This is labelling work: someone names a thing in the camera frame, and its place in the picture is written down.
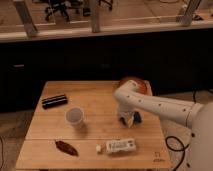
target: floor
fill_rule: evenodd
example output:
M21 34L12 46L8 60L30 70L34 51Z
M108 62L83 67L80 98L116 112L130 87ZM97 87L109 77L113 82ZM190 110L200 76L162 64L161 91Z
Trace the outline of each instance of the floor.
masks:
M83 17L82 10L80 10L80 14L76 14L74 10L68 10L71 22L66 22L59 12L50 17L50 21L47 22L44 19L44 9L48 4L35 3L35 0L34 3L33 0L26 0L25 2L33 22L39 30L90 27L90 17ZM100 6L101 25L111 26L175 21L175 17L183 4L183 0L114 0L112 11L109 11L108 6L105 4ZM23 30L13 1L1 0L0 33Z
M163 95L168 98L181 100L193 100L192 92ZM200 103L208 103L213 100L213 95L208 91L196 93L196 100ZM24 137L33 116L33 110L17 111L11 113L0 113L0 135L4 141L4 166L2 171L15 171L15 163L21 149ZM179 137L184 144L189 142L190 130L174 122L161 119L163 133L166 136L173 135ZM175 142L171 142L174 147L178 147ZM180 153L169 152L172 166L180 159ZM178 171L185 171L185 162Z

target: chili pepper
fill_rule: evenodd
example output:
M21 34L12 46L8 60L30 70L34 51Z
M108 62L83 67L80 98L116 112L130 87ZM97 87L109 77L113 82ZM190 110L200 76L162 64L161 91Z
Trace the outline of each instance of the chili pepper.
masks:
M72 145L63 141L55 141L55 144L60 151L72 156L78 156L78 151Z

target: wood grain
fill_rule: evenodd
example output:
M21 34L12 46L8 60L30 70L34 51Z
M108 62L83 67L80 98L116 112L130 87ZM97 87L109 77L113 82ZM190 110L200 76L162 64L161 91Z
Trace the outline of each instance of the wood grain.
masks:
M142 124L131 128L118 119L113 92L117 81L47 82L35 110L17 160L17 169L147 169L169 168L170 159L157 116L139 110ZM43 98L66 94L69 103L44 110ZM85 124L74 130L65 113L74 106L83 108ZM96 145L110 139L135 138L137 150L116 155L97 154ZM55 140L70 143L79 157L69 156L55 147Z

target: small white object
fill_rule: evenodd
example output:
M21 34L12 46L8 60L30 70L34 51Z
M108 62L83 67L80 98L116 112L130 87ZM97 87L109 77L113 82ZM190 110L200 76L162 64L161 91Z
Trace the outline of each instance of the small white object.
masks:
M75 129L79 129L84 125L84 112L79 107L73 107L66 112L66 120Z
M101 153L101 146L100 145L96 145L96 152Z
M120 151L135 151L136 145L133 138L121 139L121 140L109 140L106 142L107 154L117 153Z

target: white cup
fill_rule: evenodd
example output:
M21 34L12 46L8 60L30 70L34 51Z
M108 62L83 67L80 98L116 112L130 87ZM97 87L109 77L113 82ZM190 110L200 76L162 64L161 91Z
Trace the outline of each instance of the white cup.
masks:
M84 112L79 107L73 107L66 112L66 120L75 129L80 129L84 125Z

